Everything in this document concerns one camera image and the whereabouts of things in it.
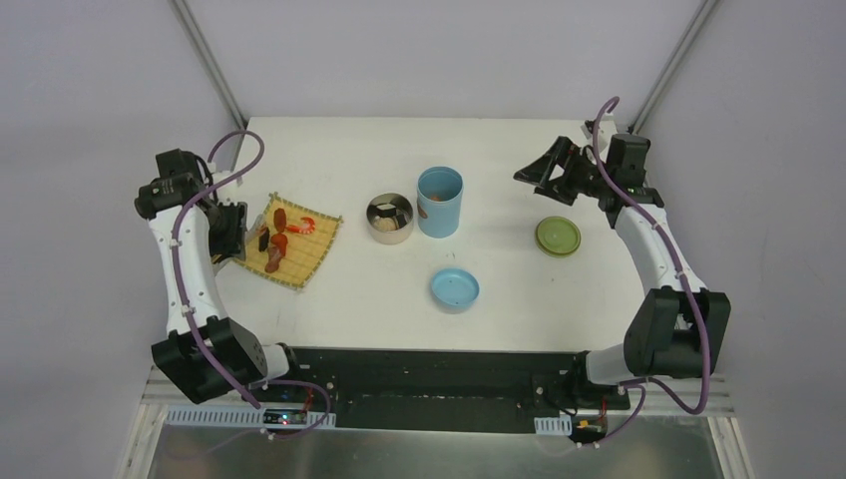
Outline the sushi roll red centre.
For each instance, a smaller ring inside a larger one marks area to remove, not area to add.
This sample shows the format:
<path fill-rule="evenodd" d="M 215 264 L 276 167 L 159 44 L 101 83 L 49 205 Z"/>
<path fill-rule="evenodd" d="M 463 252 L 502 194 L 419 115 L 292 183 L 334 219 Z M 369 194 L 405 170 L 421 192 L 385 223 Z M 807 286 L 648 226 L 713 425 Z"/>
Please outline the sushi roll red centre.
<path fill-rule="evenodd" d="M 399 229 L 403 229 L 408 225 L 407 215 L 404 212 L 397 213 L 394 220 Z"/>

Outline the red toy meat slice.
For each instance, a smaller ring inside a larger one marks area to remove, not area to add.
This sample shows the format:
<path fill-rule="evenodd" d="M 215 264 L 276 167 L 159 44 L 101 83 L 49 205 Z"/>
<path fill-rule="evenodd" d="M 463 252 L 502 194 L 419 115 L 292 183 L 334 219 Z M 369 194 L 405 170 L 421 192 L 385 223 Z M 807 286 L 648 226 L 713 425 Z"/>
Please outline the red toy meat slice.
<path fill-rule="evenodd" d="M 278 208 L 273 213 L 273 225 L 278 231 L 284 231 L 287 226 L 287 214 L 285 209 Z"/>

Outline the dark brown toy food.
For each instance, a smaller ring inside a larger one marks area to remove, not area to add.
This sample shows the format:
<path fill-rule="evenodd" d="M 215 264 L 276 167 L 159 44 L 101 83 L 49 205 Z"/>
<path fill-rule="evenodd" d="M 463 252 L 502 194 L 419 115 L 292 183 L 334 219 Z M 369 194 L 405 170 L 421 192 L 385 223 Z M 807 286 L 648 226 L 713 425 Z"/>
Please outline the dark brown toy food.
<path fill-rule="evenodd" d="M 258 233 L 258 250 L 266 251 L 269 244 L 269 229 L 262 228 Z"/>

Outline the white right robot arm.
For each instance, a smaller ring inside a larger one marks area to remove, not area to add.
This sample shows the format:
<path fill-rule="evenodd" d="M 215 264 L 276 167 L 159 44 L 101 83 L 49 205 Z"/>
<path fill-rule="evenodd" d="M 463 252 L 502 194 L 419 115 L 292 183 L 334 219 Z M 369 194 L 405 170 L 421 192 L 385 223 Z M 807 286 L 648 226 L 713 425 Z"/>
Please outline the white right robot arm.
<path fill-rule="evenodd" d="M 644 183 L 649 148 L 644 137 L 616 134 L 606 160 L 597 166 L 590 148 L 558 137 L 514 174 L 535 194 L 568 206 L 579 195 L 597 199 L 632 256 L 644 289 L 623 342 L 586 352 L 580 373 L 568 379 L 568 399 L 582 409 L 602 401 L 606 385 L 711 373 L 726 331 L 727 295 L 709 289 L 689 268 L 670 233 L 660 194 Z"/>

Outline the metal tongs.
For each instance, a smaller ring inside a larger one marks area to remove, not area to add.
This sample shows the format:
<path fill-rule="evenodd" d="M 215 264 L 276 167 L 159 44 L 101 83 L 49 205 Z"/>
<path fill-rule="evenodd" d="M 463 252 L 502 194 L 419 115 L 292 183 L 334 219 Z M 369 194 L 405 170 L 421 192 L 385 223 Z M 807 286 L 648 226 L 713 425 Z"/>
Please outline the metal tongs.
<path fill-rule="evenodd" d="M 239 260 L 244 260 L 246 258 L 247 252 L 247 245 L 255 240 L 256 238 L 262 236 L 267 230 L 266 222 L 262 220 L 258 220 L 249 230 L 247 230 L 244 234 L 243 241 L 241 244 L 241 248 L 238 253 L 224 253 L 224 254 L 217 254 L 211 257 L 212 264 L 221 264 L 225 263 L 229 259 L 235 258 Z"/>

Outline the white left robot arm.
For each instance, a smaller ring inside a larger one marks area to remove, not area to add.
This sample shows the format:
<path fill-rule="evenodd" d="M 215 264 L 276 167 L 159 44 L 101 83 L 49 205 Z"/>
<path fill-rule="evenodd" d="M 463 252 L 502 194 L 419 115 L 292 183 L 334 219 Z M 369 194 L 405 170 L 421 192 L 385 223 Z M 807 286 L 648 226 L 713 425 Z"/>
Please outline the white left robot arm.
<path fill-rule="evenodd" d="M 296 401 L 304 377 L 282 343 L 263 344 L 225 310 L 216 273 L 246 254 L 247 205 L 195 196 L 209 186 L 201 158 L 179 149 L 156 156 L 158 175 L 134 205 L 155 237 L 168 295 L 166 337 L 155 366 L 192 403 L 201 404 L 263 380 L 280 403 Z"/>

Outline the beige round rice ball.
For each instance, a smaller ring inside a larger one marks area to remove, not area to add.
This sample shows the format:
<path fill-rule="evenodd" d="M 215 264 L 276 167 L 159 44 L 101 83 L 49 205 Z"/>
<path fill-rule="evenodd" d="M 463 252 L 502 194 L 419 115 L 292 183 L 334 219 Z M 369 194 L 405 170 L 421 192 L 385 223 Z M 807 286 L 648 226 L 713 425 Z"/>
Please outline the beige round rice ball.
<path fill-rule="evenodd" d="M 397 223 L 389 218 L 378 218 L 372 225 L 376 231 L 381 233 L 391 233 L 397 230 Z"/>

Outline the sushi roll white black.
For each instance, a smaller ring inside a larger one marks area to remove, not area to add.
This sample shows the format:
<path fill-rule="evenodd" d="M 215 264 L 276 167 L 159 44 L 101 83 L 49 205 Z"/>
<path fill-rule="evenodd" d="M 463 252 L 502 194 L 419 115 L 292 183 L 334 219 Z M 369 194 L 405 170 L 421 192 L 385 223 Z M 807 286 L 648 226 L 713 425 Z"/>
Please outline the sushi roll white black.
<path fill-rule="evenodd" d="M 376 218 L 395 218 L 397 215 L 397 207 L 390 203 L 375 205 L 371 209 Z"/>

